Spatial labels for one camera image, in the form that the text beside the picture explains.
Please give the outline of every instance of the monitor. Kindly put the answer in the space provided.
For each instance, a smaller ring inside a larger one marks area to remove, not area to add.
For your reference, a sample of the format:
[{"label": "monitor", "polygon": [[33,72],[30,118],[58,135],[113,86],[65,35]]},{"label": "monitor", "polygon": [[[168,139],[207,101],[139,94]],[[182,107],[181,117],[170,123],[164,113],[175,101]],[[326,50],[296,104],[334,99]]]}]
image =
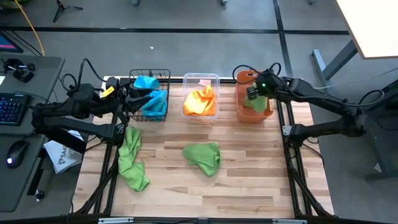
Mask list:
[{"label": "monitor", "polygon": [[23,53],[23,50],[0,31],[0,52]]}]

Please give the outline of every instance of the wooden tabletop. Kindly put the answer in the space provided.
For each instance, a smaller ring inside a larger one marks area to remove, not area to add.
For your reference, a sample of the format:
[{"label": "wooden tabletop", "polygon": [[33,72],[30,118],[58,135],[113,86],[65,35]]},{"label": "wooden tabletop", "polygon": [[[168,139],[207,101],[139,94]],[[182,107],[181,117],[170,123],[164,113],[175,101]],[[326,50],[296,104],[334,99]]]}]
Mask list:
[{"label": "wooden tabletop", "polygon": [[[200,125],[181,116],[181,94],[182,84],[171,84],[166,122],[131,121],[131,126],[142,130],[136,161],[144,162],[150,184],[135,192],[118,176],[112,216],[293,218],[275,102],[274,114],[263,123],[240,123],[236,119],[235,86],[222,84],[219,118],[212,125]],[[307,103],[293,103],[293,111],[297,123],[312,124]],[[110,114],[94,119],[96,124],[110,122]],[[182,156],[186,145],[200,142],[217,142],[221,151],[221,167],[211,178],[197,166],[188,165]],[[318,150],[317,145],[309,145]],[[84,156],[73,198],[76,209],[98,185],[104,151],[105,145],[101,145]],[[304,148],[302,157],[308,187],[333,213],[322,160]],[[101,211],[108,187],[104,192]],[[302,197],[299,199],[303,210]]]},{"label": "wooden tabletop", "polygon": [[397,0],[336,0],[363,59],[398,57]]}]

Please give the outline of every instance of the yellow cable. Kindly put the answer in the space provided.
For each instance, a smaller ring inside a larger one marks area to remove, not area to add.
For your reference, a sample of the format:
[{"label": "yellow cable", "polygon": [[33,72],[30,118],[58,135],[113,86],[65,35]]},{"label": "yellow cable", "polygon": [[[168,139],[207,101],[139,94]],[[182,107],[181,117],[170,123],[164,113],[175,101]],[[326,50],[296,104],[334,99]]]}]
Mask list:
[{"label": "yellow cable", "polygon": [[32,31],[33,31],[33,33],[35,34],[37,41],[39,42],[40,48],[42,49],[42,54],[43,54],[43,56],[45,56],[45,55],[44,55],[44,49],[43,49],[42,42],[40,41],[40,38],[39,38],[39,36],[37,35],[36,30],[34,29],[32,23],[30,23],[29,18],[28,18],[27,15],[25,14],[25,12],[24,12],[24,10],[22,9],[21,5],[18,3],[18,0],[14,0],[14,1],[15,1],[15,3],[18,5],[18,7],[19,7],[19,9],[21,10],[21,12],[23,13],[23,15],[25,16],[25,19],[26,19],[26,21],[29,23],[30,28],[32,28]]}]

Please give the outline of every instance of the blue cloth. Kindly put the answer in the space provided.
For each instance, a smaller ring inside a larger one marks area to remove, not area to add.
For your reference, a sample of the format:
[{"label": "blue cloth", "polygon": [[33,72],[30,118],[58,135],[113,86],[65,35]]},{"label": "blue cloth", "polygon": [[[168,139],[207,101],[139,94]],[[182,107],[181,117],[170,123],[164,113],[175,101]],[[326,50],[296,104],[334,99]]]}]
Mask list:
[{"label": "blue cloth", "polygon": [[134,86],[137,88],[158,88],[159,80],[155,77],[137,77]]},{"label": "blue cloth", "polygon": [[144,116],[163,116],[167,110],[167,91],[166,90],[154,90],[149,93],[152,99],[149,100],[144,106],[142,106],[142,114]]}]

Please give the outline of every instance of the green towel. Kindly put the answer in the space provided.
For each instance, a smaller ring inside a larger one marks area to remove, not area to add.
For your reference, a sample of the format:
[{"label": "green towel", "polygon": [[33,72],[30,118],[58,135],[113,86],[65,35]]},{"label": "green towel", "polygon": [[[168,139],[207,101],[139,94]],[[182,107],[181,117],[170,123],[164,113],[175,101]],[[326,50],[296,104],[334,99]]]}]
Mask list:
[{"label": "green towel", "polygon": [[144,190],[149,184],[149,179],[144,172],[144,163],[134,163],[140,147],[140,131],[133,127],[127,127],[123,145],[119,148],[119,174],[126,184],[136,192]]},{"label": "green towel", "polygon": [[221,155],[216,143],[191,144],[184,147],[182,154],[190,165],[198,165],[208,177],[220,168]]},{"label": "green towel", "polygon": [[[254,88],[257,88],[257,85],[254,83],[252,85]],[[248,97],[244,99],[243,106],[248,108],[253,108],[256,112],[262,113],[267,109],[267,101],[268,98],[265,96],[259,96],[257,94],[257,98],[254,100],[249,100]]]}]

